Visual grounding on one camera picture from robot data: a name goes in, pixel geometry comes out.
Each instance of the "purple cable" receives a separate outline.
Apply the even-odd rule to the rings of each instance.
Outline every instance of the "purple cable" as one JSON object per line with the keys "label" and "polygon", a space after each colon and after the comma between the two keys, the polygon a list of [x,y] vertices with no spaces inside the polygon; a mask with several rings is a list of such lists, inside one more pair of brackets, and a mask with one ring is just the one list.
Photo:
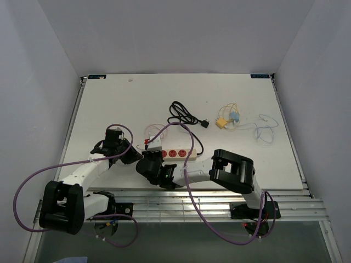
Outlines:
{"label": "purple cable", "polygon": [[120,217],[122,217],[122,218],[128,218],[128,219],[131,219],[131,220],[134,221],[134,223],[135,223],[135,229],[136,229],[136,233],[135,233],[134,238],[133,238],[128,244],[120,245],[120,244],[118,244],[118,243],[116,243],[116,242],[114,242],[114,241],[112,241],[112,240],[110,240],[110,239],[107,239],[107,238],[103,237],[103,236],[99,236],[99,235],[97,235],[97,236],[98,236],[99,238],[101,238],[101,239],[105,239],[106,242],[109,242],[110,244],[112,244],[112,245],[114,245],[114,246],[116,246],[116,247],[118,247],[118,248],[126,248],[126,247],[130,246],[131,244],[133,244],[134,241],[135,241],[135,240],[137,239],[137,237],[138,237],[138,234],[139,234],[139,225],[138,225],[138,222],[135,220],[135,218],[131,217],[130,215],[123,215],[123,214],[96,215],[96,216],[93,216],[93,219],[107,218],[107,217],[109,218],[109,217],[113,217],[113,216],[120,216]]}
{"label": "purple cable", "polygon": [[92,159],[92,160],[85,160],[85,161],[78,161],[78,162],[71,162],[71,163],[62,163],[62,164],[57,164],[57,165],[53,165],[53,166],[49,166],[43,169],[40,169],[39,171],[36,171],[35,173],[31,174],[30,176],[28,176],[26,178],[26,180],[24,180],[22,182],[22,184],[18,187],[15,196],[13,198],[13,214],[15,216],[15,220],[16,222],[20,225],[20,227],[22,227],[24,230],[27,230],[29,232],[33,232],[33,233],[41,233],[41,232],[46,232],[49,231],[50,229],[40,229],[40,230],[35,230],[35,229],[31,229],[27,226],[25,226],[22,221],[20,220],[18,213],[17,213],[17,199],[18,199],[18,195],[21,191],[21,189],[23,188],[23,186],[30,180],[32,179],[34,176],[36,176],[37,174],[42,173],[43,171],[47,171],[50,169],[54,169],[54,168],[58,168],[58,167],[64,167],[64,166],[70,166],[70,165],[75,165],[75,164],[83,164],[83,163],[90,163],[91,161],[97,162],[97,161],[103,161],[103,160],[108,160],[108,159],[113,159],[113,158],[119,158],[121,156],[123,156],[124,154],[126,154],[129,149],[132,147],[133,144],[133,134],[132,131],[129,130],[126,126],[124,125],[120,125],[120,124],[111,124],[110,126],[107,127],[107,129],[113,127],[113,126],[119,126],[119,127],[123,127],[125,128],[131,135],[131,144],[127,147],[127,149],[120,153],[119,155],[115,155],[115,156],[110,156],[110,157],[103,157],[103,158],[97,158],[97,159]]}
{"label": "purple cable", "polygon": [[[256,226],[256,229],[255,229],[255,232],[253,233],[253,235],[251,236],[251,238],[247,241],[244,241],[244,242],[239,242],[239,241],[234,241],[234,240],[231,240],[229,238],[227,238],[226,236],[224,236],[223,234],[219,233],[216,229],[214,229],[213,226],[211,226],[211,224],[205,219],[205,217],[202,215],[201,211],[199,210],[199,208],[197,208],[196,206],[196,203],[195,203],[195,200],[194,200],[194,197],[193,197],[193,194],[191,193],[191,188],[189,186],[189,179],[188,179],[188,176],[186,174],[186,164],[188,163],[188,160],[189,160],[189,157],[191,155],[191,152],[193,151],[194,149],[194,136],[193,134],[191,133],[190,129],[183,123],[181,122],[172,122],[172,123],[169,123],[167,124],[164,128],[162,128],[156,135],[155,137],[149,141],[152,142],[154,141],[165,129],[167,129],[167,127],[169,127],[170,125],[180,125],[182,126],[185,130],[187,130],[190,134],[190,137],[191,137],[191,148],[190,148],[190,151],[189,151],[189,154],[188,156],[185,158],[185,161],[184,161],[184,179],[185,179],[185,184],[186,184],[186,188],[188,189],[188,193],[189,193],[189,197],[190,197],[190,200],[197,212],[197,214],[199,215],[199,217],[202,219],[202,221],[205,223],[205,225],[214,233],[216,234],[219,238],[223,239],[224,241],[227,241],[228,243],[231,243],[231,244],[234,244],[234,245],[247,245],[249,243],[251,243],[252,241],[255,240],[256,238],[256,235],[258,233],[258,230],[259,230],[259,226],[261,224],[261,219],[262,219],[262,210],[263,210],[263,200],[264,200],[264,193],[262,193],[261,195],[261,202],[260,202],[260,206],[259,206],[259,213],[258,213],[258,223],[257,223],[257,226]],[[272,199],[272,196],[266,191],[267,195],[269,196],[269,198],[273,201]],[[266,237],[267,235],[269,235],[275,225],[275,218],[276,218],[276,211],[275,211],[275,204],[273,202],[273,206],[274,206],[274,221],[273,221],[273,224],[272,224],[272,228],[268,231],[268,233],[263,236],[263,237]]]}

